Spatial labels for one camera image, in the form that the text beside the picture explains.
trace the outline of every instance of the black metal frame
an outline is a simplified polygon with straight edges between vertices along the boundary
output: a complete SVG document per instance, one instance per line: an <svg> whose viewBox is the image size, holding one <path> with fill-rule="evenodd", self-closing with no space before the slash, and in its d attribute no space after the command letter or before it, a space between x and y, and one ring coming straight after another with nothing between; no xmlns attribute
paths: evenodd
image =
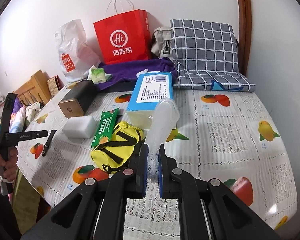
<svg viewBox="0 0 300 240"><path fill-rule="evenodd" d="M127 198L142 199L146 189L148 146L133 156L128 168L110 179L86 179L22 240L120 240ZM279 236L220 180L195 179L159 151L159 189L164 199L177 198L180 238L280 239Z"/></svg>

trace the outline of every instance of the fruit print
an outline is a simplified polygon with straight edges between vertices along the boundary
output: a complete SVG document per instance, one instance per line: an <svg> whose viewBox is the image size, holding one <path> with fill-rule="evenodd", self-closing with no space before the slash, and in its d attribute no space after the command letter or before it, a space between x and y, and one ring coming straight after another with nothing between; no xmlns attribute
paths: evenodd
<svg viewBox="0 0 300 240"><path fill-rule="evenodd" d="M225 95L215 95L217 102L222 106L230 106L230 100Z"/></svg>
<svg viewBox="0 0 300 240"><path fill-rule="evenodd" d="M36 143L35 145L33 145L30 149L30 153L31 154L34 154L34 158L35 159L38 159L40 154L42 153L43 151L43 144L40 144L40 143Z"/></svg>
<svg viewBox="0 0 300 240"><path fill-rule="evenodd" d="M279 227L282 227L288 220L287 216L284 216L280 222L277 224L277 226L274 228L274 230L277 230Z"/></svg>
<svg viewBox="0 0 300 240"><path fill-rule="evenodd" d="M253 203L253 189L250 180L246 177L228 179L225 184L247 206Z"/></svg>
<svg viewBox="0 0 300 240"><path fill-rule="evenodd" d="M96 179L96 181L100 181L103 179L108 179L109 178L109 174L100 170L99 168L95 168L94 170L92 170L89 174L89 178L94 178Z"/></svg>
<svg viewBox="0 0 300 240"><path fill-rule="evenodd" d="M124 103L124 102L129 102L131 98L131 94L124 94L121 96L118 96L117 98L115 98L114 102L115 103Z"/></svg>
<svg viewBox="0 0 300 240"><path fill-rule="evenodd" d="M275 131L272 130L271 125L267 121L260 121L258 132L260 133L260 141L266 139L267 141L271 142L275 137L280 137Z"/></svg>
<svg viewBox="0 0 300 240"><path fill-rule="evenodd" d="M209 104L215 103L217 101L215 95L206 95L206 96L203 96L203 97L201 97L201 100L203 102L209 103Z"/></svg>
<svg viewBox="0 0 300 240"><path fill-rule="evenodd" d="M77 184L81 184L87 178L94 178L97 181L100 181L108 179L109 174L99 168L95 168L93 165L86 165L77 168L72 175L72 180Z"/></svg>
<svg viewBox="0 0 300 240"><path fill-rule="evenodd" d="M215 102L218 102L222 106L230 106L230 100L225 95L205 95L201 97L201 100L208 104L213 104Z"/></svg>
<svg viewBox="0 0 300 240"><path fill-rule="evenodd" d="M35 120L37 123L44 123L46 121L48 114L44 114L43 116L40 116L37 120Z"/></svg>
<svg viewBox="0 0 300 240"><path fill-rule="evenodd" d="M39 158L39 156L41 155L41 153L42 153L42 151L43 151L43 148L44 148L43 144L39 144L39 145L36 147L36 149L35 149L35 155L34 155L34 158L35 158L35 159L38 159L38 158Z"/></svg>
<svg viewBox="0 0 300 240"><path fill-rule="evenodd" d="M43 188L41 186L37 187L38 193L44 198Z"/></svg>
<svg viewBox="0 0 300 240"><path fill-rule="evenodd" d="M172 141L173 139L178 139L178 140L189 140L188 137L182 135L181 133L178 132L178 128L175 128L171 131L169 134L166 142Z"/></svg>
<svg viewBox="0 0 300 240"><path fill-rule="evenodd" d="M107 136L102 136L99 139L99 144L103 144L109 141L109 138Z"/></svg>

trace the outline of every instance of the human hand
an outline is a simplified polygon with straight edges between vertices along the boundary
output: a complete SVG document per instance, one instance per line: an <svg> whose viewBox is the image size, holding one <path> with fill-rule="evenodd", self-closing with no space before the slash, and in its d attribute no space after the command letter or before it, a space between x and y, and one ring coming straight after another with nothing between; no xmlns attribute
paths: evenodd
<svg viewBox="0 0 300 240"><path fill-rule="evenodd" d="M3 173L3 177L7 179L9 182L12 182L16 179L17 173L17 161L18 161L18 150L16 147L9 148L9 160L6 162L0 155L0 166L6 168Z"/></svg>

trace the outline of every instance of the gray backpack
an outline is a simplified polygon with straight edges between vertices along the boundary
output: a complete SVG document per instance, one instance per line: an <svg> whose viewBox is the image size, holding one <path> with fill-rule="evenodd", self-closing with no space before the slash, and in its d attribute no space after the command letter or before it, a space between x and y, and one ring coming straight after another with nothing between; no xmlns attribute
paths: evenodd
<svg viewBox="0 0 300 240"><path fill-rule="evenodd" d="M171 27L156 28L152 35L151 52L158 58L168 57L172 59Z"/></svg>

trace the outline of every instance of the stuffed toy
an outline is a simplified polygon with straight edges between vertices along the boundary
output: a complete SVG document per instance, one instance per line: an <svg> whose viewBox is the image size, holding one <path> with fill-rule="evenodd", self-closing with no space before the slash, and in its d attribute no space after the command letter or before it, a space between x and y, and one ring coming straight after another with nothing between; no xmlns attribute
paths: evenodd
<svg viewBox="0 0 300 240"><path fill-rule="evenodd" d="M36 102L26 107L26 125L29 126L31 121L40 112L40 103Z"/></svg>

